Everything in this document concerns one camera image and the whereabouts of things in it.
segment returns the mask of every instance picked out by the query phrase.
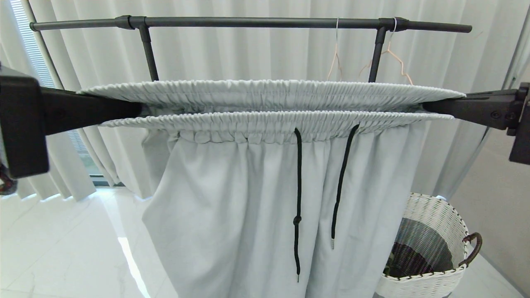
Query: brown basket handle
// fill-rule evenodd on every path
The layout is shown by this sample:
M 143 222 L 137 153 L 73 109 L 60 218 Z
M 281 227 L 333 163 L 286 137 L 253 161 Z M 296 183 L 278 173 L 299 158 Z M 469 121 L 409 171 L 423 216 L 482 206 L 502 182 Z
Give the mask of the brown basket handle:
M 469 267 L 469 263 L 471 263 L 476 255 L 479 254 L 479 251 L 480 249 L 482 248 L 482 236 L 478 233 L 473 233 L 473 234 L 470 234 L 470 235 L 467 235 L 466 237 L 464 237 L 464 239 L 462 239 L 462 242 L 471 242 L 471 240 L 475 239 L 476 238 L 476 245 L 475 245 L 475 248 L 473 249 L 473 251 L 471 252 L 471 254 L 467 257 L 467 259 L 461 261 L 458 266 L 462 266 L 463 264 L 466 264 L 468 267 Z

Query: laundry basket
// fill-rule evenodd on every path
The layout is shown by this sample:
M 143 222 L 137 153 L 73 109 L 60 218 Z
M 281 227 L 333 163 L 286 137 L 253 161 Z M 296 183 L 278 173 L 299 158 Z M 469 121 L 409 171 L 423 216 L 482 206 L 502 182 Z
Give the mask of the laundry basket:
M 412 193 L 374 298 L 448 297 L 481 246 L 449 203 Z

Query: black clothing rack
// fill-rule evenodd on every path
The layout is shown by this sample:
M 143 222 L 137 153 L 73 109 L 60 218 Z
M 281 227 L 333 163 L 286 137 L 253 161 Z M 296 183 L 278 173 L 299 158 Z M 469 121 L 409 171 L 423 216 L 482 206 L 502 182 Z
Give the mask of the black clothing rack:
M 239 27 L 239 28 L 329 28 L 377 30 L 369 82 L 375 82 L 387 31 L 427 30 L 469 33 L 470 25 L 416 22 L 402 17 L 379 19 L 306 19 L 274 17 L 146 17 L 123 15 L 114 19 L 30 23 L 33 31 L 117 27 L 138 29 L 151 80 L 158 80 L 149 29 L 153 27 Z M 516 90 L 467 94 L 423 104 L 423 108 L 489 127 L 507 129 L 516 136 L 510 160 L 530 164 L 529 84 Z M 10 175 L 32 176 L 49 170 L 46 135 L 137 117 L 142 104 L 79 95 L 40 87 L 35 78 L 0 68 L 0 126 Z

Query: black drawstring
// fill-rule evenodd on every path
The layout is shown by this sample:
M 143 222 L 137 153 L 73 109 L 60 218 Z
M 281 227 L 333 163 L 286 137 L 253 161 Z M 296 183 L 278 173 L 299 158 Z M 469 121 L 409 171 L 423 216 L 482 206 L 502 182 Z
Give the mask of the black drawstring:
M 296 216 L 293 219 L 295 225 L 295 262 L 296 282 L 300 282 L 300 258 L 298 257 L 298 226 L 302 221 L 302 136 L 298 128 L 295 128 L 296 144 L 298 145 L 298 196 L 296 198 Z
M 337 200 L 335 201 L 335 208 L 333 209 L 333 221 L 331 222 L 331 249 L 335 249 L 335 225 L 337 224 L 337 212 L 339 211 L 340 195 L 342 193 L 342 181 L 344 179 L 344 172 L 346 172 L 346 164 L 348 164 L 351 141 L 354 139 L 357 128 L 359 128 L 358 124 L 351 129 L 348 140 L 346 141 L 346 150 L 344 152 L 344 159 L 342 160 L 342 167 L 340 169 L 339 175 L 339 186 L 337 187 Z

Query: floor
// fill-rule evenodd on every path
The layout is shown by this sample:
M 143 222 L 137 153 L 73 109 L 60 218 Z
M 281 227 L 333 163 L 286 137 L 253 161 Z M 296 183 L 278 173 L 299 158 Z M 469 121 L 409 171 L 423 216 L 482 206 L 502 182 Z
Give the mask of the floor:
M 178 297 L 141 221 L 148 204 L 125 188 L 80 202 L 2 198 L 0 296 Z M 478 256 L 451 297 L 522 296 Z

